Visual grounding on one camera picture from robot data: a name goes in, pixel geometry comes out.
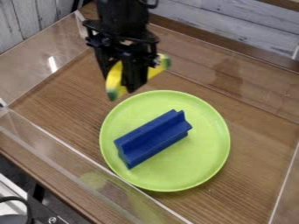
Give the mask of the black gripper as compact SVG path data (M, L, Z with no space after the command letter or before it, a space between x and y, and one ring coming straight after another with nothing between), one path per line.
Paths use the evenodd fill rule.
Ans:
M86 19L86 45L93 48L102 77L121 60L121 85L133 93L157 61L157 36L146 29L158 0L96 0L97 19Z

